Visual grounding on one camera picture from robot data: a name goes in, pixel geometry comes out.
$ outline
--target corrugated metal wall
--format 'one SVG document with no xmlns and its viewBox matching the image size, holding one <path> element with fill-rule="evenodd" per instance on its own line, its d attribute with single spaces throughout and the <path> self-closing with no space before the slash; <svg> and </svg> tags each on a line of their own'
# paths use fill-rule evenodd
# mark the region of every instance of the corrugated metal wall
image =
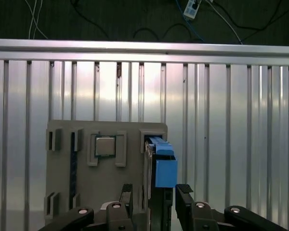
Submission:
<svg viewBox="0 0 289 231">
<path fill-rule="evenodd" d="M 44 224 L 51 119 L 165 122 L 197 200 L 289 228 L 289 66 L 0 60 L 0 230 Z"/>
</svg>

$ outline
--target cable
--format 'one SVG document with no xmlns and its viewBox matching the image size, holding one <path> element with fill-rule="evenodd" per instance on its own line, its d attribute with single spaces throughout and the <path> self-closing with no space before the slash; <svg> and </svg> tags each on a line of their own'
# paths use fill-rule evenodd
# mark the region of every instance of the cable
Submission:
<svg viewBox="0 0 289 231">
<path fill-rule="evenodd" d="M 156 40 L 159 42 L 158 35 L 157 35 L 153 30 L 151 30 L 150 28 L 147 28 L 147 27 L 142 27 L 142 28 L 136 30 L 136 31 L 134 32 L 134 34 L 133 34 L 133 39 L 136 37 L 136 35 L 137 35 L 140 31 L 144 31 L 144 30 L 149 31 L 149 32 L 156 38 Z"/>
<path fill-rule="evenodd" d="M 268 21 L 268 23 L 262 27 L 262 28 L 257 28 L 257 27 L 251 27 L 251 26 L 240 26 L 238 25 L 235 20 L 231 17 L 231 15 L 229 14 L 229 12 L 219 3 L 217 3 L 216 1 L 213 2 L 213 4 L 215 4 L 216 6 L 218 6 L 219 8 L 222 9 L 222 11 L 224 11 L 224 13 L 228 16 L 228 18 L 230 19 L 230 21 L 233 23 L 233 25 L 235 25 L 237 28 L 241 28 L 241 29 L 248 29 L 248 30 L 256 30 L 256 31 L 261 31 L 261 30 L 264 30 L 268 27 L 268 25 L 270 24 L 270 22 L 272 21 L 272 19 L 276 16 L 277 12 L 278 12 L 278 9 L 279 9 L 279 6 L 281 4 L 281 0 L 279 0 L 276 8 L 275 8 L 275 11 L 274 13 L 272 14 L 270 20 Z"/>
<path fill-rule="evenodd" d="M 192 39 L 192 34 L 191 34 L 190 30 L 189 30 L 184 24 L 182 24 L 182 23 L 176 23 L 176 24 L 173 24 L 173 25 L 171 25 L 170 27 L 168 27 L 168 29 L 165 31 L 162 39 L 164 39 L 165 36 L 169 33 L 169 31 L 170 31 L 171 29 L 173 29 L 174 27 L 176 27 L 176 26 L 182 26 L 182 27 L 184 27 L 184 28 L 187 30 L 188 34 L 189 34 L 189 39 L 190 39 L 190 40 Z"/>
<path fill-rule="evenodd" d="M 35 7 L 37 6 L 37 1 L 38 1 L 38 0 L 35 0 L 35 3 L 34 3 L 33 15 L 35 14 Z M 30 23 L 30 27 L 29 27 L 28 39 L 30 39 L 30 37 L 31 37 L 31 28 L 32 28 L 32 24 L 33 24 L 33 18 L 34 18 L 34 16 L 31 18 L 31 23 Z"/>
<path fill-rule="evenodd" d="M 238 41 L 239 41 L 241 44 L 243 44 L 242 41 L 241 41 L 241 39 L 240 39 L 240 37 L 239 37 L 239 35 L 237 35 L 236 31 L 235 31 L 235 30 L 233 29 L 233 27 L 229 24 L 229 22 L 217 11 L 217 9 L 215 9 L 215 7 L 212 5 L 212 3 L 211 3 L 209 0 L 205 0 L 205 1 L 206 1 L 206 2 L 212 7 L 212 9 L 227 23 L 227 25 L 230 27 L 230 29 L 233 31 L 233 33 L 236 35 Z"/>
<path fill-rule="evenodd" d="M 70 2 L 71 2 L 71 4 L 72 4 L 74 10 L 76 11 L 76 13 L 77 13 L 81 18 L 83 18 L 83 19 L 86 20 L 88 23 L 91 23 L 92 25 L 94 25 L 94 26 L 96 26 L 97 28 L 99 28 L 100 31 L 105 35 L 105 37 L 106 37 L 107 39 L 109 39 L 108 34 L 105 32 L 105 30 L 104 30 L 100 25 L 98 25 L 97 23 L 93 22 L 92 20 L 90 20 L 89 18 L 87 18 L 86 16 L 84 16 L 84 15 L 77 9 L 77 7 L 73 4 L 73 1 L 72 1 L 72 0 L 70 0 Z"/>
<path fill-rule="evenodd" d="M 284 16 L 285 16 L 286 14 L 288 14 L 288 13 L 289 13 L 289 9 L 286 10 L 285 12 L 283 12 L 279 17 L 277 17 L 276 19 L 274 19 L 273 21 L 271 21 L 271 22 L 267 25 L 266 28 L 268 28 L 270 25 L 272 25 L 273 23 L 275 23 L 276 21 L 278 21 L 279 19 L 281 19 L 282 17 L 284 17 Z M 249 39 L 250 37 L 256 35 L 257 33 L 261 32 L 261 31 L 264 31 L 265 29 L 262 29 L 262 30 L 256 31 L 256 32 L 254 32 L 254 33 L 248 35 L 247 37 L 245 37 L 245 38 L 242 39 L 241 41 L 243 42 L 243 41 Z"/>
<path fill-rule="evenodd" d="M 180 7 L 180 4 L 179 4 L 178 0 L 175 0 L 175 1 L 176 1 L 176 3 L 177 3 L 177 6 L 178 6 L 178 8 L 179 8 L 179 10 L 180 10 L 180 13 L 181 13 L 183 19 L 186 21 L 186 24 L 189 26 L 189 28 L 191 28 L 192 32 L 193 32 L 198 38 L 200 38 L 201 41 L 204 42 L 204 39 L 195 31 L 195 29 L 192 27 L 192 25 L 189 23 L 189 21 L 185 18 L 184 13 L 183 13 L 183 11 L 182 11 L 182 9 L 181 9 L 181 7 Z"/>
<path fill-rule="evenodd" d="M 43 0 L 40 1 L 39 13 L 40 13 L 40 10 L 42 9 L 42 5 L 43 5 Z M 39 24 L 39 13 L 38 13 L 38 17 L 37 17 L 37 24 Z M 37 28 L 35 27 L 34 34 L 33 34 L 33 39 L 35 38 L 35 32 L 36 31 L 37 31 Z"/>
<path fill-rule="evenodd" d="M 25 2 L 26 2 L 26 4 L 27 4 L 28 7 L 29 7 L 29 10 L 30 10 L 31 15 L 32 15 L 32 18 L 33 18 L 33 22 L 34 22 L 35 26 L 37 27 L 37 30 L 38 30 L 46 39 L 48 39 L 47 36 L 44 35 L 44 33 L 39 29 L 38 24 L 37 24 L 37 21 L 35 21 L 34 13 L 32 12 L 32 9 L 31 9 L 31 6 L 30 6 L 29 2 L 28 2 L 27 0 L 25 0 Z"/>
</svg>

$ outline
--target white cable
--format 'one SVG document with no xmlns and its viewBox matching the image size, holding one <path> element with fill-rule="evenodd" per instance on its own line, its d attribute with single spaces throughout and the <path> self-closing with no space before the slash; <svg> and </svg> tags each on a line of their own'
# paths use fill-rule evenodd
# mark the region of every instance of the white cable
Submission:
<svg viewBox="0 0 289 231">
<path fill-rule="evenodd" d="M 38 0 L 35 0 L 35 3 L 34 3 L 34 7 L 33 7 L 33 15 L 35 14 L 35 7 L 37 6 L 37 1 L 38 1 Z M 31 19 L 31 23 L 30 23 L 28 39 L 30 39 L 30 37 L 31 37 L 31 28 L 32 28 L 32 24 L 33 24 L 33 17 L 32 17 L 32 19 Z"/>
<path fill-rule="evenodd" d="M 217 11 L 217 9 L 215 9 L 215 7 L 212 5 L 212 3 L 209 0 L 206 0 L 206 2 L 213 8 L 213 10 L 227 23 L 227 25 L 230 27 L 230 29 L 233 31 L 233 33 L 236 35 L 237 40 L 239 40 L 239 42 L 243 45 L 243 43 L 241 42 L 241 39 L 239 37 L 239 35 L 237 35 L 236 31 L 233 29 L 233 27 L 229 24 L 229 22 Z"/>
<path fill-rule="evenodd" d="M 37 21 L 35 21 L 34 14 L 33 14 L 33 12 L 32 12 L 32 9 L 31 9 L 31 7 L 30 7 L 30 4 L 28 3 L 27 0 L 25 0 L 25 2 L 26 2 L 26 4 L 28 5 L 28 7 L 29 7 L 29 9 L 30 9 L 31 15 L 32 15 L 32 17 L 33 17 L 33 22 L 34 22 L 35 26 L 37 27 L 37 30 L 38 30 L 46 39 L 48 39 L 47 36 L 44 35 L 44 33 L 39 29 L 38 24 L 37 24 Z"/>
<path fill-rule="evenodd" d="M 39 13 L 40 13 L 40 10 L 42 9 L 42 5 L 43 5 L 43 0 L 40 1 Z M 37 17 L 37 24 L 39 24 L 39 13 L 38 13 L 38 17 Z M 33 34 L 33 39 L 35 38 L 35 32 L 36 31 L 37 31 L 37 28 L 35 27 L 34 34 Z"/>
</svg>

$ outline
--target slot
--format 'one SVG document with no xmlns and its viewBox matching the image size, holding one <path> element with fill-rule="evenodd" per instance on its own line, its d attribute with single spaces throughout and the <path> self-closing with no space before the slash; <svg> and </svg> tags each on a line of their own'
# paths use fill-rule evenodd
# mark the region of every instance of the slot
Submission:
<svg viewBox="0 0 289 231">
<path fill-rule="evenodd" d="M 53 132 L 52 131 L 49 132 L 48 146 L 49 146 L 48 150 L 53 149 Z"/>
</svg>

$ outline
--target gray plastic bracket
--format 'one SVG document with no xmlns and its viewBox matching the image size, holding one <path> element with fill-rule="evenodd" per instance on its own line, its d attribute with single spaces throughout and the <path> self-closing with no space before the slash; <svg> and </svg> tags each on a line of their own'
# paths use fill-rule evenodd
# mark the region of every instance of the gray plastic bracket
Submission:
<svg viewBox="0 0 289 231">
<path fill-rule="evenodd" d="M 74 197 L 73 197 L 73 208 L 79 207 L 80 206 L 80 194 L 77 193 Z"/>
<path fill-rule="evenodd" d="M 51 193 L 44 198 L 44 217 L 53 219 L 59 214 L 59 193 Z"/>
<path fill-rule="evenodd" d="M 116 136 L 116 166 L 126 166 L 127 132 L 118 131 Z"/>
<path fill-rule="evenodd" d="M 100 131 L 92 131 L 88 136 L 88 150 L 87 150 L 87 165 L 96 167 L 98 157 L 95 156 L 95 137 L 100 134 Z"/>
<path fill-rule="evenodd" d="M 61 149 L 61 128 L 48 129 L 46 132 L 46 150 L 59 151 Z"/>
<path fill-rule="evenodd" d="M 140 129 L 141 143 L 140 153 L 145 153 L 145 136 L 161 136 L 163 140 L 167 140 L 167 133 L 160 130 L 145 130 Z"/>
<path fill-rule="evenodd" d="M 78 152 L 81 150 L 81 140 L 82 140 L 82 133 L 83 128 L 74 128 L 71 130 L 72 133 L 74 133 L 74 152 Z"/>
</svg>

